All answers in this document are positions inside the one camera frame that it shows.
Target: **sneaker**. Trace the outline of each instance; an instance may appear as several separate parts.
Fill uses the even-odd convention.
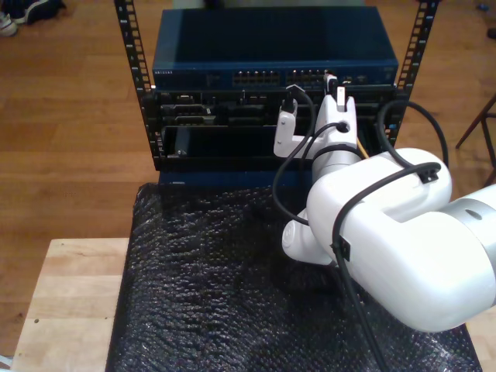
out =
[[[41,19],[50,19],[64,8],[62,0],[4,0],[2,10],[17,24],[28,25]]]
[[[8,14],[10,19],[18,25],[25,22],[22,0],[3,0],[2,12]]]
[[[59,9],[65,9],[62,0],[24,0],[24,18],[28,25],[41,19],[50,19],[57,15]]]
[[[8,15],[0,12],[0,36],[13,36],[17,33],[17,26]]]

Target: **black cable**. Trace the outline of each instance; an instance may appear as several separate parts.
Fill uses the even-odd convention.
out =
[[[322,128],[320,128],[317,132],[315,132],[315,134],[312,136],[312,139],[310,139],[310,142],[308,142],[308,145],[306,146],[305,151],[303,152],[303,155],[301,156],[301,159],[300,159],[300,169],[299,169],[299,172],[300,172],[300,184],[301,184],[301,188],[304,188],[303,186],[305,185],[305,178],[304,178],[304,174],[303,174],[304,167],[305,167],[305,160],[306,160],[306,158],[308,156],[308,152],[312,148],[313,143],[327,129],[333,128],[333,127],[336,127],[337,128],[339,126],[343,126],[343,128],[347,128],[346,127],[346,123],[344,123],[344,122],[331,122],[329,124],[325,124]]]
[[[312,148],[312,145],[313,143],[317,140],[317,138],[323,133],[325,132],[327,129],[329,128],[334,128],[334,127],[337,127],[339,124],[343,124],[343,125],[346,125],[344,123],[340,123],[340,122],[331,122],[330,124],[325,124],[321,129],[319,129],[317,132],[315,132],[315,134],[312,136],[312,139],[310,139],[310,142],[308,143],[308,145],[306,146],[305,148],[305,151],[303,152],[303,155],[301,156],[301,162],[303,163],[303,161],[306,160],[307,156],[308,156],[308,152],[310,151],[310,149]]]
[[[345,260],[343,258],[343,245],[341,241],[341,226],[343,225],[343,222],[348,215],[348,213],[357,205],[362,199],[367,197],[368,195],[372,194],[373,192],[377,191],[378,189],[382,188],[383,186],[390,184],[391,182],[394,182],[396,180],[399,180],[400,178],[403,178],[404,176],[408,176],[409,174],[417,173],[417,172],[423,172],[423,171],[439,171],[441,169],[441,165],[438,163],[423,163],[423,164],[418,164],[418,165],[412,165],[411,167],[404,168],[396,173],[393,173],[377,182],[369,186],[368,188],[365,188],[355,196],[353,196],[339,211],[338,215],[336,216],[336,221],[334,222],[334,226],[332,227],[332,250],[334,251],[334,254],[336,255],[336,260],[339,265],[340,272],[343,277],[343,283],[345,286],[346,293],[351,299],[351,302],[353,303],[353,307],[355,308],[356,315],[358,316],[358,319],[360,320],[360,324],[362,325],[363,332],[365,333],[365,336],[367,338],[367,342],[370,346],[370,350],[372,354],[374,355],[377,365],[379,368],[384,371],[388,370],[387,364],[385,362],[384,356],[382,355],[381,349],[379,348],[379,345],[377,344],[377,340],[374,337],[374,334],[372,332],[372,328],[370,327],[370,323],[367,320],[367,317],[365,315],[365,311],[361,307],[360,303],[358,302],[357,298],[357,293],[353,287],[353,282],[351,281],[351,276],[350,272],[348,271],[348,268],[346,267]]]
[[[325,153],[330,153],[331,151],[349,151],[357,155],[361,160],[363,160],[363,154],[356,148],[348,145],[329,145],[317,151],[313,157],[313,161]]]
[[[434,116],[430,114],[425,108],[422,106],[411,102],[411,101],[405,101],[405,100],[395,100],[395,101],[390,101],[386,105],[383,106],[383,108],[379,111],[377,114],[377,125],[376,125],[376,132],[377,132],[377,138],[379,139],[379,142],[381,143],[381,146],[386,149],[387,152],[391,154],[393,159],[400,164],[403,168],[408,168],[411,167],[412,164],[409,163],[407,160],[405,160],[395,149],[394,147],[390,144],[388,138],[386,137],[386,133],[384,131],[385,127],[384,124],[386,123],[386,115],[391,110],[393,107],[396,106],[408,106],[414,109],[417,112],[420,112],[429,122],[431,123],[432,127],[437,133],[437,136],[439,138],[439,142],[441,143],[441,150],[443,152],[443,163],[449,167],[449,154],[448,154],[448,145],[446,143],[446,138],[444,137],[443,131],[441,130],[441,126],[439,123],[434,119]]]
[[[276,172],[276,175],[274,177],[274,183],[272,184],[272,197],[274,198],[274,203],[276,203],[277,208],[281,212],[283,212],[286,216],[288,216],[290,219],[295,220],[296,222],[300,222],[303,225],[308,226],[308,221],[306,219],[303,219],[302,217],[299,217],[295,215],[294,213],[289,212],[286,207],[284,207],[279,200],[279,197],[277,196],[277,184],[279,183],[279,179],[281,178],[282,174],[286,170],[286,167],[288,167],[289,163],[295,158],[296,154],[300,152],[300,150],[303,148],[303,146],[307,143],[308,139],[310,136],[313,134],[315,130],[315,124],[317,122],[317,115],[315,114],[315,106],[313,104],[312,99],[305,93],[305,91],[299,89],[296,91],[297,95],[301,96],[306,103],[308,104],[310,108],[310,128],[308,129],[307,134],[303,138],[303,140],[296,146],[296,148],[289,154],[289,156],[286,158],[286,160],[283,162],[283,164],[279,167],[279,169]]]

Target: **robotic arm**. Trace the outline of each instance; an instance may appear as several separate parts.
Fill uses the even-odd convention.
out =
[[[331,122],[308,150],[357,147],[353,98],[326,75],[325,96],[315,132]],[[294,136],[296,105],[280,112],[274,153],[287,157],[302,137]],[[296,157],[301,157],[304,149]],[[346,215],[340,235],[350,275],[392,315],[414,329],[439,332],[456,327],[496,303],[496,185],[450,201],[452,182],[443,162],[418,149],[398,153],[411,164],[441,164],[437,179],[402,177],[365,197]],[[342,207],[363,189],[403,169],[389,153],[370,159],[332,151],[312,165],[314,184],[307,208],[284,229],[284,252],[295,260],[330,264],[332,228]]]

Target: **black bubble wrap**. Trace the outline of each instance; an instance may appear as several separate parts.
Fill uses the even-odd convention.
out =
[[[269,188],[143,186],[106,370],[378,370],[337,269],[282,252],[286,222]],[[359,291],[391,370],[481,370],[465,326],[416,332]]]

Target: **stool leg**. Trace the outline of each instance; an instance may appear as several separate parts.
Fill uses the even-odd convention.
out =
[[[479,123],[479,121],[482,120],[482,118],[487,114],[487,112],[491,109],[491,107],[494,105],[496,102],[496,95],[493,95],[493,97],[489,100],[489,102],[484,106],[481,112],[479,112],[479,115],[474,119],[472,124],[468,127],[467,131],[463,134],[462,138],[460,138],[460,141],[456,144],[456,148],[459,149],[460,146],[462,146],[462,143],[465,142],[467,137],[474,131],[475,127]]]
[[[496,178],[496,168],[493,169],[491,175],[489,176],[489,178],[487,179],[486,183],[484,184],[484,187],[486,188],[487,186],[489,186],[490,184],[492,184],[495,178]]]
[[[484,132],[484,138],[486,139],[486,146],[487,151],[489,151],[489,157],[491,158],[491,164],[494,168],[496,168],[496,156],[494,155],[494,147],[491,142],[491,135],[489,134],[486,118],[483,117],[480,122],[482,123],[482,131]]]

